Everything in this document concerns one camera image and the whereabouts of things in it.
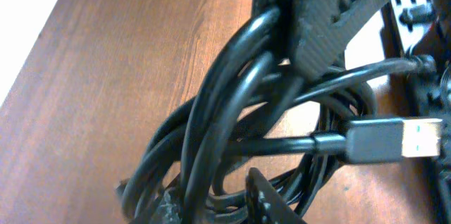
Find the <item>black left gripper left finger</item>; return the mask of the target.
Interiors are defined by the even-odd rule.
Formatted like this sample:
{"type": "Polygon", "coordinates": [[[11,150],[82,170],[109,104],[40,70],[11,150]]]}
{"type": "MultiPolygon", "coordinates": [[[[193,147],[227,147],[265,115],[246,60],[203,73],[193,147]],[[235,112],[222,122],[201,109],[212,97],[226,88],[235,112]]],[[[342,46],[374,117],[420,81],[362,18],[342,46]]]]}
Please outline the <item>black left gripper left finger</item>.
{"type": "Polygon", "coordinates": [[[170,188],[130,224],[181,224],[180,210],[180,193],[176,188],[170,188]]]}

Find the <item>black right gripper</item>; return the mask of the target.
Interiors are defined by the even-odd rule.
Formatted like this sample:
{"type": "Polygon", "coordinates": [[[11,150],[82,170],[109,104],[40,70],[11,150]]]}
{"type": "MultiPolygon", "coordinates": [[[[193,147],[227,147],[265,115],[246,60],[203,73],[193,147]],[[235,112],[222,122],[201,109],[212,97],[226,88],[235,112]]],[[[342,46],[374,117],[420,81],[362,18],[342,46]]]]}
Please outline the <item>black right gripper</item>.
{"type": "Polygon", "coordinates": [[[383,20],[398,57],[429,55],[432,73],[406,75],[414,116],[443,120],[440,155],[426,159],[427,178],[439,223],[450,222],[450,0],[390,0],[383,20]]]}

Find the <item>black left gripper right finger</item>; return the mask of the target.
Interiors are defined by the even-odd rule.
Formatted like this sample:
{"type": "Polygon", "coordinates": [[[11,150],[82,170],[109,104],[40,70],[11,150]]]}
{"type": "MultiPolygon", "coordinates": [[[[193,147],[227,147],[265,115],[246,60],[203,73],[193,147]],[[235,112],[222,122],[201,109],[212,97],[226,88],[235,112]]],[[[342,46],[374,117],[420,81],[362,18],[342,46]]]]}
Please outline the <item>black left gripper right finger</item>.
{"type": "Polygon", "coordinates": [[[257,168],[246,177],[247,222],[251,224],[306,224],[257,168]]]}

